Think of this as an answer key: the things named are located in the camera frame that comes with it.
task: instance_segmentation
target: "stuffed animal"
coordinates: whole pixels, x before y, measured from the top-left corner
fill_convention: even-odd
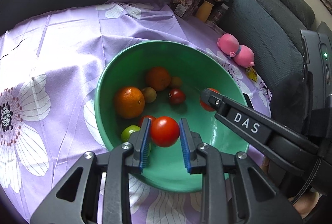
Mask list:
[[[233,58],[237,65],[245,68],[255,65],[253,51],[247,46],[240,45],[233,35],[224,34],[218,38],[217,45],[229,58]]]

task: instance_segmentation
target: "human hand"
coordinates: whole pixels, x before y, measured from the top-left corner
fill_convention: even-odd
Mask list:
[[[261,169],[268,174],[270,160],[266,157],[263,159]],[[302,195],[302,197],[294,204],[294,208],[298,211],[302,218],[305,218],[311,210],[318,203],[319,194],[317,192],[307,192]]]

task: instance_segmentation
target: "yellow bottle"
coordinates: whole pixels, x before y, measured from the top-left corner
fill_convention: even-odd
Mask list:
[[[213,6],[214,5],[212,3],[209,3],[205,0],[203,4],[198,8],[195,17],[205,23],[212,11]]]

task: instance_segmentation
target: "silver bolt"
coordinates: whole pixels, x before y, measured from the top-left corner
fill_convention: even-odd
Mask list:
[[[237,157],[239,159],[246,159],[247,158],[247,154],[244,153],[244,152],[238,152]]]
[[[199,144],[199,147],[200,147],[200,149],[205,150],[209,147],[209,145],[207,143],[201,143],[201,144]]]
[[[86,158],[86,159],[91,159],[92,157],[93,157],[93,152],[91,152],[91,151],[88,151],[88,152],[85,152],[84,153],[84,157]]]
[[[124,143],[121,145],[121,147],[122,147],[123,149],[129,149],[129,148],[132,147],[132,144],[131,144],[131,143],[128,143],[128,142],[124,142]]]

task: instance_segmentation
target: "dark red tomato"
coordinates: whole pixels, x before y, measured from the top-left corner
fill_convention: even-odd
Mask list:
[[[210,90],[219,93],[218,90],[214,89],[214,88],[209,88]],[[205,104],[204,102],[201,101],[200,99],[200,105],[203,107],[204,110],[208,111],[208,112],[213,112],[215,111],[215,109],[211,108],[209,105]]]
[[[138,123],[138,126],[139,126],[139,127],[142,127],[143,120],[144,120],[144,118],[146,118],[146,117],[151,119],[151,124],[152,124],[153,121],[156,120],[156,118],[155,118],[154,116],[152,116],[152,115],[145,115],[145,116],[143,116],[143,117],[140,119],[140,121],[139,121],[139,123]]]
[[[156,145],[169,147],[179,138],[180,128],[173,118],[161,116],[152,122],[150,134]]]
[[[186,100],[186,95],[182,90],[178,88],[173,88],[168,93],[169,102],[171,104],[180,104]]]

